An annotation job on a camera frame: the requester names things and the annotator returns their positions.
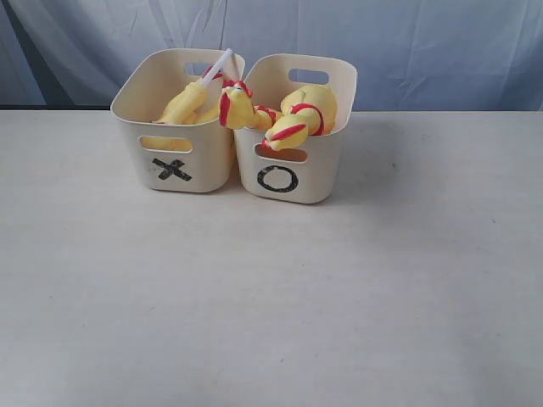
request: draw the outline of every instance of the white stick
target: white stick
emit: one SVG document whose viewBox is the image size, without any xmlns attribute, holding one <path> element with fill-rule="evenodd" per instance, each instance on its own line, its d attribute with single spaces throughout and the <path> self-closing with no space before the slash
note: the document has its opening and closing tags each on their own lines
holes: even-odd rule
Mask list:
<svg viewBox="0 0 543 407">
<path fill-rule="evenodd" d="M 221 70 L 222 65 L 226 63 L 227 59 L 229 59 L 232 56 L 232 54 L 233 54 L 232 49 L 228 48 L 221 55 L 221 57 L 217 60 L 217 62 L 215 62 L 215 64 L 211 67 L 207 75 L 204 76 L 202 79 L 200 79 L 199 82 L 202 87 L 207 87 L 210 84 L 213 77 L 217 74 L 217 72 L 219 72 L 219 70 Z"/>
</svg>

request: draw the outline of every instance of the white table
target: white table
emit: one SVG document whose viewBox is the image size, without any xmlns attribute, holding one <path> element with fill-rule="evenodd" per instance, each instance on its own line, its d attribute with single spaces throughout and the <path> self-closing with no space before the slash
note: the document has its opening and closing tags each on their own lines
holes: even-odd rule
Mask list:
<svg viewBox="0 0 543 407">
<path fill-rule="evenodd" d="M 313 206 L 0 112 L 0 405 L 543 405 L 543 115 L 353 114 Z"/>
</svg>

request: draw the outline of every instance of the storage bin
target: storage bin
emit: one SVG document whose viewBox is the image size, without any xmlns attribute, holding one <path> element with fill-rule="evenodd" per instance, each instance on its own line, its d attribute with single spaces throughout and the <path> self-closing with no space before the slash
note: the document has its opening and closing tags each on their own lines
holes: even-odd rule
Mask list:
<svg viewBox="0 0 543 407">
<path fill-rule="evenodd" d="M 111 112 L 120 123 L 122 134 L 140 181 L 153 189 L 179 192 L 210 192 L 224 185 L 235 160 L 233 134 L 219 120 L 200 125 L 163 125 L 157 120 L 168 102 L 199 75 L 186 67 L 212 65 L 223 51 L 172 48 L 147 57 L 119 90 Z M 245 62 L 233 55 L 223 66 L 223 74 L 239 79 Z M 208 99 L 197 113 L 216 103 L 222 81 L 213 80 Z M 145 148 L 143 137 L 183 139 L 186 151 Z"/>
<path fill-rule="evenodd" d="M 322 201 L 333 190 L 344 129 L 355 100 L 357 74 L 353 65 L 339 59 L 270 55 L 260 59 L 245 80 L 247 87 L 253 90 L 253 104 L 279 110 L 285 96 L 307 84 L 291 81 L 292 70 L 309 77 L 315 75 L 304 71 L 327 74 L 327 84 L 338 102 L 335 127 L 330 134 L 308 137 L 296 151 L 280 152 L 266 151 L 261 146 L 263 131 L 236 130 L 239 170 L 244 188 L 254 195 L 313 204 Z"/>
</svg>

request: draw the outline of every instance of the x symbol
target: x symbol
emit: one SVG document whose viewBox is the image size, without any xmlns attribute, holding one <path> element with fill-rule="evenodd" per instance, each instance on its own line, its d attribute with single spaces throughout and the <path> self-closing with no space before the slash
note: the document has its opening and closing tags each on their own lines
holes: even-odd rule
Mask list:
<svg viewBox="0 0 543 407">
<path fill-rule="evenodd" d="M 165 162 L 160 161 L 159 159 L 154 159 L 153 164 L 158 165 L 160 168 L 164 168 L 164 171 L 162 171 L 159 174 L 159 178 L 161 180 L 165 180 L 167 178 L 170 178 L 170 176 L 173 174 L 174 176 L 178 176 L 184 181 L 190 181 L 193 178 L 189 175 L 184 173 L 183 171 L 179 170 L 181 167 L 185 165 L 180 159 L 174 159 L 171 164 L 167 164 Z"/>
</svg>

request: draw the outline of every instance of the o symbol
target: o symbol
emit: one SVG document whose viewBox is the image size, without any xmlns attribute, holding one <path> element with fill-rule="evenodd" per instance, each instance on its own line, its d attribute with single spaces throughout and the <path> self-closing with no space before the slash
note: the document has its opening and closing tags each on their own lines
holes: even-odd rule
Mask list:
<svg viewBox="0 0 543 407">
<path fill-rule="evenodd" d="M 288 185 L 288 187 L 274 188 L 271 185 L 266 184 L 266 182 L 264 181 L 264 177 L 269 172 L 272 172 L 274 170 L 287 171 L 290 174 L 290 185 Z M 260 184 L 261 187 L 267 189 L 268 191 L 272 191 L 272 192 L 283 192 L 283 193 L 291 192 L 294 189 L 296 189 L 296 187 L 298 186 L 298 176 L 296 176 L 294 171 L 292 171 L 291 169 L 289 169 L 287 167 L 282 167 L 281 165 L 270 165 L 269 167 L 266 167 L 265 169 L 261 170 L 258 173 L 258 176 L 256 177 L 256 180 L 258 181 L 258 183 Z"/>
</svg>

